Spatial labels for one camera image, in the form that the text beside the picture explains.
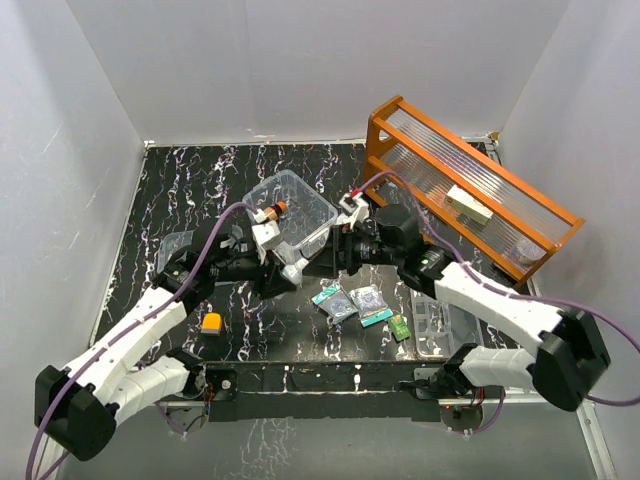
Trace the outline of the clear plastic storage box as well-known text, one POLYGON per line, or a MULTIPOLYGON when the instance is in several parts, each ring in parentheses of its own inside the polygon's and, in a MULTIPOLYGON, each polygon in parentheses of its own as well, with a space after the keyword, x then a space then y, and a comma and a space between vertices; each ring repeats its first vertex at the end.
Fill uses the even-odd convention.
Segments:
POLYGON ((255 209, 283 202, 286 209, 277 220, 280 240, 272 250, 286 264, 310 260, 324 248, 337 209, 291 170, 282 170, 248 191, 242 201, 255 209))

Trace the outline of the blue sachet pack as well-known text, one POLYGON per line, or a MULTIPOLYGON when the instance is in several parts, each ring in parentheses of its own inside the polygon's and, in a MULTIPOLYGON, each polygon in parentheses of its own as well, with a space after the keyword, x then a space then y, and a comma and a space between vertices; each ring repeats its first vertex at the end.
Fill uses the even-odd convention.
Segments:
POLYGON ((393 315, 376 285, 353 289, 348 295, 358 310, 360 323, 364 328, 385 321, 393 315))
POLYGON ((340 324, 358 313, 348 294, 337 284, 324 288, 312 298, 312 302, 327 314, 332 325, 340 324))

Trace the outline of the brown bottle orange cap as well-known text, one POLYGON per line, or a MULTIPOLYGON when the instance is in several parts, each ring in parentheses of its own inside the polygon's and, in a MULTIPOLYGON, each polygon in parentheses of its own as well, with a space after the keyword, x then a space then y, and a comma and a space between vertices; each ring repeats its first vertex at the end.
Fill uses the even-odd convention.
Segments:
POLYGON ((264 209, 265 218, 267 221, 276 221, 283 216, 286 210, 286 203, 283 201, 278 201, 277 203, 264 209))

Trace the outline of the white medicine carton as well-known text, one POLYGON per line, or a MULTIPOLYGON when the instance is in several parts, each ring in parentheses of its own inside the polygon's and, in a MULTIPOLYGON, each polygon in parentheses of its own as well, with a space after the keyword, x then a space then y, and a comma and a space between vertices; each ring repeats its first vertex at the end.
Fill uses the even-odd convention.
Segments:
POLYGON ((492 210, 457 185, 448 190, 445 199, 456 212, 480 225, 485 225, 493 217, 492 210))

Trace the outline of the white bottle green label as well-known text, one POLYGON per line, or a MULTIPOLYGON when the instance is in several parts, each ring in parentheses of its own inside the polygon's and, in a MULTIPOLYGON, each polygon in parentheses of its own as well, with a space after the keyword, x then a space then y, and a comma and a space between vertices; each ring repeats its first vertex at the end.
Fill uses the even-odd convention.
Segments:
POLYGON ((296 262, 287 264, 281 269, 282 276, 292 283, 295 287, 299 287, 303 281, 303 272, 309 261, 305 258, 300 258, 296 262))

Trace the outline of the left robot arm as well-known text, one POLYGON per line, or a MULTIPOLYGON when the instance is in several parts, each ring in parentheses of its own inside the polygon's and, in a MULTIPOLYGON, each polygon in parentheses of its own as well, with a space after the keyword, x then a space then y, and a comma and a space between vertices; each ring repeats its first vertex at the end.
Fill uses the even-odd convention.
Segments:
POLYGON ((176 250, 134 307, 96 344, 35 380, 34 423, 80 461, 94 458, 116 428, 166 396, 200 396, 207 376, 192 354, 174 349, 148 366, 141 357, 185 320, 218 283, 248 282, 262 299, 295 290, 308 263, 305 239, 284 224, 252 226, 241 237, 213 227, 176 250))

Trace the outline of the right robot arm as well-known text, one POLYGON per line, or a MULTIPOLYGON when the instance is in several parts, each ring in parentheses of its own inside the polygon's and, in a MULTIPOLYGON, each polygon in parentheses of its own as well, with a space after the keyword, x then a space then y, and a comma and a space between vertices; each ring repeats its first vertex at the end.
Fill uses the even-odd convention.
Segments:
POLYGON ((486 386, 522 388, 574 411, 608 369, 611 359, 592 315, 521 300, 495 286, 456 262, 450 250, 426 241, 417 216, 400 204, 380 208, 373 220, 372 232, 360 223, 330 227, 304 275, 336 278, 363 265, 391 265, 410 289, 482 319, 518 344, 489 349, 466 343, 417 387, 439 397, 466 397, 486 386))

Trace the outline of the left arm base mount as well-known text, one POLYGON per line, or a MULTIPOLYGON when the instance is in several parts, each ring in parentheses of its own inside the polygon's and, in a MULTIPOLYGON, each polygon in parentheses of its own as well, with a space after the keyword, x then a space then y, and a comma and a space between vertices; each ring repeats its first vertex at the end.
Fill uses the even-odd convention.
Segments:
POLYGON ((206 407, 213 402, 234 401, 238 396, 238 376, 232 369, 209 370, 200 357, 175 348, 162 357, 170 370, 178 372, 178 386, 169 389, 170 396, 185 400, 202 400, 206 407))

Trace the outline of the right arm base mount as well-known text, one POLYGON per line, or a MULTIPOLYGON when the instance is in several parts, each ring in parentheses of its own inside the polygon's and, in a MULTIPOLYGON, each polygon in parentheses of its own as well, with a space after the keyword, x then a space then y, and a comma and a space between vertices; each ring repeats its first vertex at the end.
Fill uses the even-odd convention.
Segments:
POLYGON ((446 395, 463 396, 472 394, 470 407, 480 406, 484 402, 483 387, 473 386, 461 370, 463 361, 478 347, 477 344, 464 344, 439 370, 426 379, 414 379, 398 383, 400 391, 408 391, 416 397, 418 391, 426 391, 437 398, 446 395))

